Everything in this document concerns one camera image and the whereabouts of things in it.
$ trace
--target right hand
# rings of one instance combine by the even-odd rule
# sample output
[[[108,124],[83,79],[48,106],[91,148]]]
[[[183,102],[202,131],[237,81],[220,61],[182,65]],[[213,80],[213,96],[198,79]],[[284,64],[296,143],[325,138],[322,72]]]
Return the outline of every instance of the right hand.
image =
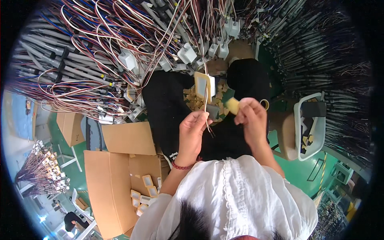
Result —
[[[239,103],[235,124],[243,124],[244,138],[252,151],[268,144],[266,141],[267,114],[265,108],[254,98],[243,98]]]

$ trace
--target black plastic piece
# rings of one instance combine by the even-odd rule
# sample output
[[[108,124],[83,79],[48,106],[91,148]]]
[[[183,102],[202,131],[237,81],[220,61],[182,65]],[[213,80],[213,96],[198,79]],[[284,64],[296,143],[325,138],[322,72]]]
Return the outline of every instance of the black plastic piece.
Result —
[[[55,83],[61,82],[61,79],[63,78],[63,74],[61,72],[57,73],[57,77],[55,79]]]
[[[50,59],[55,59],[56,58],[56,53],[51,52],[51,55],[49,56]]]
[[[65,47],[63,51],[63,55],[61,56],[63,59],[68,57],[68,54],[70,53],[70,50]]]
[[[301,116],[305,118],[325,117],[327,104],[325,102],[303,102],[301,104]]]
[[[65,63],[64,61],[61,61],[59,67],[57,68],[58,72],[61,72],[65,68]]]

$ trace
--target black cable tie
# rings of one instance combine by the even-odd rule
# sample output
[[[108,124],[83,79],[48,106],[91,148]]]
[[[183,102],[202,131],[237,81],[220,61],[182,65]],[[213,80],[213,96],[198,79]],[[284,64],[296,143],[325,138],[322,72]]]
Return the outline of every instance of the black cable tie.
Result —
[[[70,50],[67,48],[67,47],[64,47],[64,50],[63,50],[63,54],[62,54],[62,58],[67,58],[68,57],[68,54],[70,53]]]
[[[61,71],[63,71],[64,68],[65,68],[64,60],[61,60],[60,65],[57,68],[57,71],[61,72]]]
[[[51,52],[51,55],[49,56],[50,59],[55,59],[56,58],[56,53],[55,52]]]
[[[55,79],[55,83],[60,83],[62,78],[63,78],[63,74],[58,72],[57,77]]]

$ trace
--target black wire bundle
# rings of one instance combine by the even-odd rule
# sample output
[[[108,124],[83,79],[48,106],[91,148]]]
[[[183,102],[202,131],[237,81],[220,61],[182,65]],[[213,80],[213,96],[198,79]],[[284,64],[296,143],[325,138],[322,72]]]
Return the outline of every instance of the black wire bundle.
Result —
[[[235,8],[243,9],[239,14],[245,17],[240,36],[263,43],[274,55],[287,95],[301,98],[325,92],[325,145],[371,168],[371,65],[341,4],[250,0]]]

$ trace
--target open cardboard box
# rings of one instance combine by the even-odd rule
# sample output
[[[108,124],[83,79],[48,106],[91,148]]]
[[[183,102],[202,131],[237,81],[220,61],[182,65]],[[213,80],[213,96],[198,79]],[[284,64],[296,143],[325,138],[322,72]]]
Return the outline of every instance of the open cardboard box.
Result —
[[[104,239],[130,236],[138,219],[131,189],[149,196],[142,176],[151,175],[158,187],[168,175],[168,162],[156,154],[148,122],[102,126],[109,152],[84,151],[89,199]]]
[[[57,125],[64,136],[68,146],[84,142],[83,132],[81,131],[81,120],[83,115],[80,113],[58,113],[56,117]]]

